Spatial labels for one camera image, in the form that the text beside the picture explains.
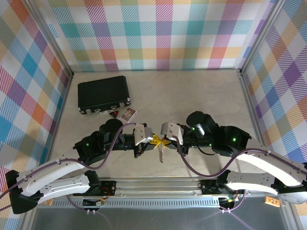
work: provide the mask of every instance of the beige floor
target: beige floor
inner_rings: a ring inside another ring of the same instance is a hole
[[[76,73],[68,93],[59,124],[51,159],[65,153],[78,158],[72,150],[74,143],[99,129],[110,119],[108,113],[82,115],[78,112],[77,85],[118,75],[128,81],[132,108],[138,112],[133,122],[146,122],[154,133],[160,134],[161,124],[173,122],[185,124],[187,116],[196,111],[210,114],[221,126],[237,126],[254,136],[243,93],[234,70],[198,71],[126,71]],[[127,128],[124,133],[131,133]],[[164,151],[165,162],[159,162],[158,151],[145,152],[134,159],[132,151],[114,151],[104,168],[97,171],[100,177],[136,176],[189,176],[193,175],[175,150]],[[215,173],[229,158],[219,155],[205,156],[192,149],[187,160],[202,173]],[[231,170],[261,172],[248,163],[236,161]]]

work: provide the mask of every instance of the plaid backdrop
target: plaid backdrop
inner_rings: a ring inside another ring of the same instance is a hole
[[[95,71],[239,66],[273,0],[36,2],[71,66]]]
[[[246,80],[268,145],[307,161],[307,0],[288,0]],[[307,205],[296,206],[307,229]]]
[[[68,78],[22,0],[0,2],[0,193],[5,173],[43,161]],[[10,204],[9,196],[0,207]],[[19,215],[0,212],[0,230],[14,230]]]

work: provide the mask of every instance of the black hard case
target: black hard case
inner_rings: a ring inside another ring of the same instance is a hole
[[[125,76],[78,84],[78,109],[81,114],[115,110],[131,104]]]

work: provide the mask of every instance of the black case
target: black case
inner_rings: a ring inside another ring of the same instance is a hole
[[[78,84],[78,109],[81,114],[112,111],[131,104],[125,76]]]

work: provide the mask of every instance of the black cable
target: black cable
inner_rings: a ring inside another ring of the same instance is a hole
[[[202,150],[200,149],[200,147],[197,147],[197,148],[198,148],[198,150],[199,150],[201,153],[203,153],[203,154],[205,154],[205,155],[207,155],[207,156],[213,156],[213,155],[215,155],[215,153],[214,153],[214,154],[209,154],[209,153],[206,153],[206,152],[202,151]]]

